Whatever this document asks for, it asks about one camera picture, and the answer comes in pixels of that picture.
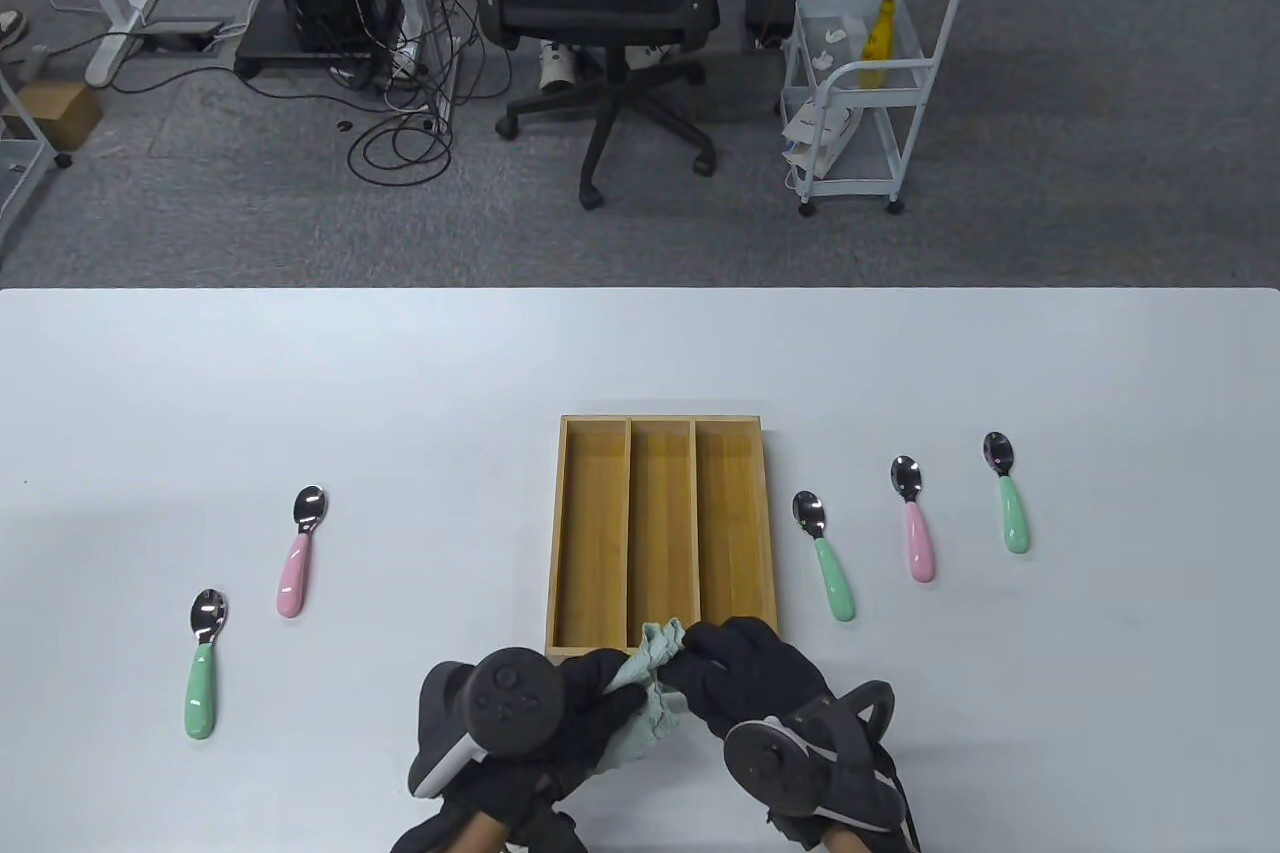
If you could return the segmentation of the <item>person's right hand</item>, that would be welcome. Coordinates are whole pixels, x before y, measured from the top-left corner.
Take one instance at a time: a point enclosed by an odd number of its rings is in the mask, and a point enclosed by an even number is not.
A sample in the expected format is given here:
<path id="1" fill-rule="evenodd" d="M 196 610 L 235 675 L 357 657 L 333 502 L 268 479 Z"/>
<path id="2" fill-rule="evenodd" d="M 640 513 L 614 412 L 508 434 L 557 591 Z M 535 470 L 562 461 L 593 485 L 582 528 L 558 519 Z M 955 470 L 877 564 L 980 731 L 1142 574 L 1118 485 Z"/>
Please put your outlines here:
<path id="1" fill-rule="evenodd" d="M 722 740 L 732 727 L 783 719 L 833 694 L 818 666 L 759 617 L 699 621 L 658 679 Z"/>

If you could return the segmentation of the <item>person's left hand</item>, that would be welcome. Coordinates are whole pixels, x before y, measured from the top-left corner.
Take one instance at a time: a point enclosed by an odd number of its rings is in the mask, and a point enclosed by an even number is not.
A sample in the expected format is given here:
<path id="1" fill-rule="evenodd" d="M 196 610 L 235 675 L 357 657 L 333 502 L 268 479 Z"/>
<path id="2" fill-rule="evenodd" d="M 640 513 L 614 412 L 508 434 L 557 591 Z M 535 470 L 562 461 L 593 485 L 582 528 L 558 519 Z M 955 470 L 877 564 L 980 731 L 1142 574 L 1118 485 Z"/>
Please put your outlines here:
<path id="1" fill-rule="evenodd" d="M 637 685 L 608 692 L 625 662 L 599 649 L 558 666 L 564 713 L 550 739 L 518 758 L 484 760 L 445 793 L 445 807 L 467 815 L 439 852 L 584 852 L 573 820 L 556 807 L 598 766 L 609 739 L 645 704 Z"/>

